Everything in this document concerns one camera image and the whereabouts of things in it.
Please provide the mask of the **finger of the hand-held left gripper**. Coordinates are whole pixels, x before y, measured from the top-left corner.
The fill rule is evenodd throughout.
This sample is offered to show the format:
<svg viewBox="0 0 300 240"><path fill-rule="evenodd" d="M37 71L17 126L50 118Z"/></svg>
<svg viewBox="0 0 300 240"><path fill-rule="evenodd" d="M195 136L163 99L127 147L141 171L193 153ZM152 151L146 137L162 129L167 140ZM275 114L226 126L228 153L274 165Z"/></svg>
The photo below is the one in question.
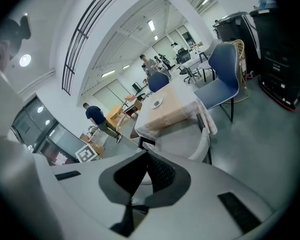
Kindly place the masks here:
<svg viewBox="0 0 300 240"><path fill-rule="evenodd" d="M164 158L188 171L190 187L174 205L150 209L133 232L135 240L259 240L287 209L272 209L255 191L217 167L172 154ZM243 233L218 198L224 193L233 193L260 225Z"/></svg>

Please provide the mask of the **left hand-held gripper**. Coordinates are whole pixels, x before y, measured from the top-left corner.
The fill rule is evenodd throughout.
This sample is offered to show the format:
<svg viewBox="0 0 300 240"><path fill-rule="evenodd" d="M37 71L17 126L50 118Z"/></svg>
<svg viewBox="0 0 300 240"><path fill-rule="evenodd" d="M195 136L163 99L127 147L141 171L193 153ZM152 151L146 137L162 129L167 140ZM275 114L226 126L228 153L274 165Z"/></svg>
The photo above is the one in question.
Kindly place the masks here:
<svg viewBox="0 0 300 240"><path fill-rule="evenodd" d="M50 168L53 207L65 240L146 240L147 220L134 225L132 196L148 162L146 151L92 161L98 154L86 144L79 162Z"/></svg>

